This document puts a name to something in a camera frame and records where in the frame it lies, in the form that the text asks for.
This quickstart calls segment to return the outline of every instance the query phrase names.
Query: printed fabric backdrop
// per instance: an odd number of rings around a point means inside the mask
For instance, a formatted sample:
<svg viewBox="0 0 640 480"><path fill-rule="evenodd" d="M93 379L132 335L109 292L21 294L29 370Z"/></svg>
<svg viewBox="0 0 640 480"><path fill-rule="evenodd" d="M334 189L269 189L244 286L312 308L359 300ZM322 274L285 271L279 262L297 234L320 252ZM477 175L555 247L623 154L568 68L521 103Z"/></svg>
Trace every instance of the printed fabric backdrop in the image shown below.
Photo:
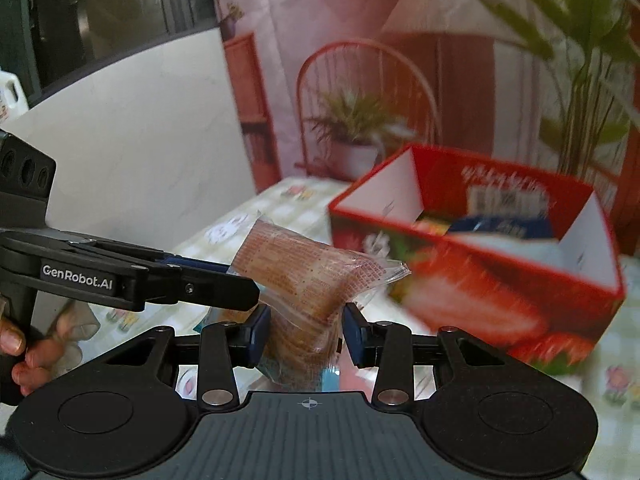
<svg viewBox="0 0 640 480"><path fill-rule="evenodd" d="M408 141L593 184L640 232L635 0L216 0L258 190ZM591 7L593 12L585 12Z"/></svg>

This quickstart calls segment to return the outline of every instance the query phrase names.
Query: barcode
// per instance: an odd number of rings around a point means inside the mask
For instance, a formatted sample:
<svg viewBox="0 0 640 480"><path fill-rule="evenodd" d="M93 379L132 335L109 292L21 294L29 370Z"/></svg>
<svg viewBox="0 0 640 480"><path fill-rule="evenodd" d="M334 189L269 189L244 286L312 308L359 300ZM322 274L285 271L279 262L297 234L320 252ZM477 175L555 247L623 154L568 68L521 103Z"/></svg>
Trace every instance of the barcode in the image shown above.
<svg viewBox="0 0 640 480"><path fill-rule="evenodd" d="M518 218L545 217L549 200L546 193L526 190L501 189L495 186L469 186L467 189L468 215L491 215Z"/></svg>

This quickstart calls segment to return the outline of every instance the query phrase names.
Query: white plastic jug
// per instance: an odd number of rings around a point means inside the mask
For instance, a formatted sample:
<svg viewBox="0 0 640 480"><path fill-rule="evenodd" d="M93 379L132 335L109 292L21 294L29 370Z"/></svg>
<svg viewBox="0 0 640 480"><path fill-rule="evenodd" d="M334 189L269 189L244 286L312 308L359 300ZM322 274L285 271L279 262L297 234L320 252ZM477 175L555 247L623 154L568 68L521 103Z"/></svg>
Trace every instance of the white plastic jug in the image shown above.
<svg viewBox="0 0 640 480"><path fill-rule="evenodd" d="M29 111L18 76L0 70L0 124L17 119Z"/></svg>

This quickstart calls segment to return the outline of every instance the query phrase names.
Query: floral tablecloth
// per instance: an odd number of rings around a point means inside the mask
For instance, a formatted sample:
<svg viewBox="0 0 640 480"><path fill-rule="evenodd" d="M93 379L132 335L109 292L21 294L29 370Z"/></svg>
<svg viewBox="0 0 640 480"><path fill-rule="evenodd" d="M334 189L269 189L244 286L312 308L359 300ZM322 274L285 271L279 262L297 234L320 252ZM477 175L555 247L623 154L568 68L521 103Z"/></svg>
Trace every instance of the floral tablecloth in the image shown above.
<svg viewBox="0 0 640 480"><path fill-rule="evenodd" d="M276 224L309 238L329 243L330 230L326 206L346 186L331 180L287 178L242 204L190 240L175 248L175 253L229 264L244 241L250 219L264 213ZM589 480L640 479L640 264L622 259L628 284L628 300L596 347L580 376L564 381L579 389L598 413L598 439L583 470ZM207 313L206 307L148 305L139 314L92 306L102 327L91 341L82 344L84 360L91 359L149 328L164 324L178 335L194 333L194 327ZM392 320L420 332L419 323L398 309L382 294L364 309L370 321ZM433 391L428 368L417 372L421 397ZM178 389L182 394L193 387L194 370L181 371ZM239 389L255 384L255 370L236 370Z"/></svg>

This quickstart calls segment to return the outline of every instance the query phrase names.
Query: white flower pot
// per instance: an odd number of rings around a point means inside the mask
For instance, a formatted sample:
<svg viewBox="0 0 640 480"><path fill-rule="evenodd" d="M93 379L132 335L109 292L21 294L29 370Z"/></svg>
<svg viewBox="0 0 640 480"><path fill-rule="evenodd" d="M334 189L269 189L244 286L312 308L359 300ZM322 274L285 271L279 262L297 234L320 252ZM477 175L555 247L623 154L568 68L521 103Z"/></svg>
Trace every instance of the white flower pot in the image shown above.
<svg viewBox="0 0 640 480"><path fill-rule="evenodd" d="M331 143L329 167L336 177L358 180L376 165L378 149L334 140Z"/></svg>

